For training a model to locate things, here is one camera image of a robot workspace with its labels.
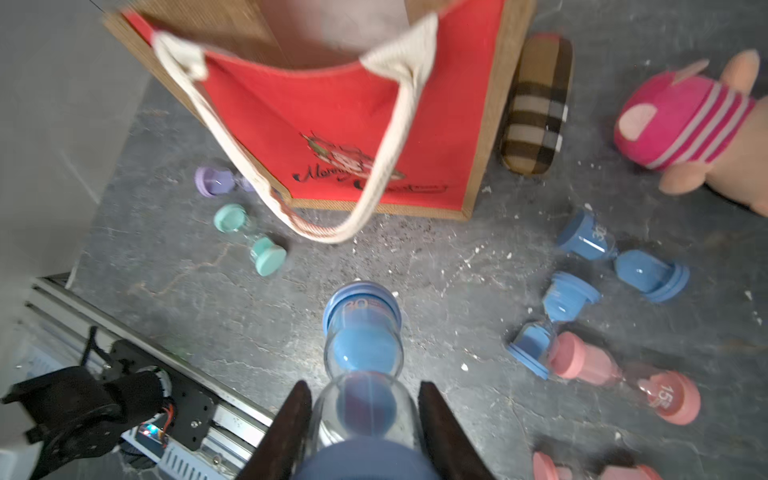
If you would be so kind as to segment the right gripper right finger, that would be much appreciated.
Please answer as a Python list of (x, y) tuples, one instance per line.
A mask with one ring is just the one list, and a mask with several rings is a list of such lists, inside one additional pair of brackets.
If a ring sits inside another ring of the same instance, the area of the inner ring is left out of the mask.
[(440, 479), (494, 479), (433, 382), (421, 382), (418, 412), (427, 456)]

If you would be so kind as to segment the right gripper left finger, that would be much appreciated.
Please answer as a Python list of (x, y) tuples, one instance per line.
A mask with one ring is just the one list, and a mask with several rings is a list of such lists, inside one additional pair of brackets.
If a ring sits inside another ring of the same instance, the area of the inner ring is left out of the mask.
[(298, 381), (285, 399), (237, 480), (290, 479), (309, 427), (312, 394), (304, 380)]

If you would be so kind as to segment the red burlap canvas bag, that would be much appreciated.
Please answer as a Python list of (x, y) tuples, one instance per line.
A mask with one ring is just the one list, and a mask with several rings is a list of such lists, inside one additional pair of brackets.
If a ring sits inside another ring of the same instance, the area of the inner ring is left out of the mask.
[(137, 1), (107, 30), (296, 234), (376, 213), (467, 220), (536, 5), (408, 1), (406, 29), (339, 63), (288, 53), (261, 1)]

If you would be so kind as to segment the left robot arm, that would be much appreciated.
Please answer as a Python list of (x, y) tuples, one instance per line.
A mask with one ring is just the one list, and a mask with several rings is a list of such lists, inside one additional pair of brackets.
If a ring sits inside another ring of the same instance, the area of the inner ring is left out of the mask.
[(89, 329), (80, 363), (9, 387), (1, 398), (1, 477), (42, 479), (83, 458), (103, 456), (123, 432), (171, 415), (168, 373), (150, 365), (114, 380), (99, 380), (87, 368), (92, 353), (111, 370), (118, 362)]

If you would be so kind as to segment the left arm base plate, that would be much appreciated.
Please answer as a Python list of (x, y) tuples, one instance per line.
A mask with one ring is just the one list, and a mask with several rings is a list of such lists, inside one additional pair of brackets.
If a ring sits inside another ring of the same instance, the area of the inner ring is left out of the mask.
[(190, 451), (198, 450), (210, 428), (219, 397), (128, 340), (116, 341), (109, 354), (120, 370), (110, 370), (106, 374), (108, 380), (157, 367), (170, 381), (170, 396), (164, 405), (173, 405), (173, 418), (168, 420), (166, 411), (161, 409), (157, 419), (140, 424), (130, 438), (157, 458), (163, 457), (172, 440)]

